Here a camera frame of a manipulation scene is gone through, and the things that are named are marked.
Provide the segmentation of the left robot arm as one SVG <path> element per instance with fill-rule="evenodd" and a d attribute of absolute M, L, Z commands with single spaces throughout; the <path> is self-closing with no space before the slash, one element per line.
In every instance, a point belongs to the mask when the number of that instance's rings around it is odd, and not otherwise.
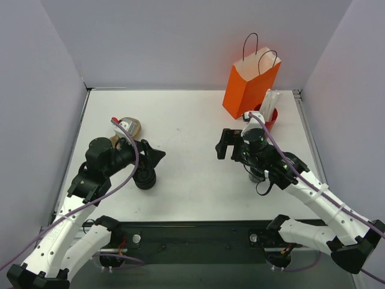
<path fill-rule="evenodd" d="M 76 273 L 99 249 L 118 246 L 123 240 L 121 224 L 107 216 L 98 218 L 79 241 L 73 239 L 111 187 L 111 176 L 133 164 L 130 177 L 138 188 L 148 190 L 155 185 L 155 167 L 165 155 L 146 140 L 120 138 L 116 144 L 105 137 L 92 140 L 53 228 L 21 265 L 8 269 L 13 288 L 69 288 Z"/>

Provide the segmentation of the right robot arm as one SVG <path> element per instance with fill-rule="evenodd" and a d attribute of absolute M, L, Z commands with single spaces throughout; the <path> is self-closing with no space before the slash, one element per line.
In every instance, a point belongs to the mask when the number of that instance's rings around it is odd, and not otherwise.
<path fill-rule="evenodd" d="M 279 246 L 285 242 L 311 247 L 330 255 L 345 271 L 361 272 L 384 237 L 382 221 L 370 221 L 346 206 L 327 184 L 319 182 L 303 161 L 269 144 L 260 128 L 247 132 L 223 129 L 215 147 L 218 159 L 225 158 L 228 146 L 233 146 L 233 161 L 248 166 L 255 177 L 268 179 L 271 185 L 300 200 L 324 222 L 322 226 L 315 226 L 279 215 L 266 232 L 271 244 Z"/>

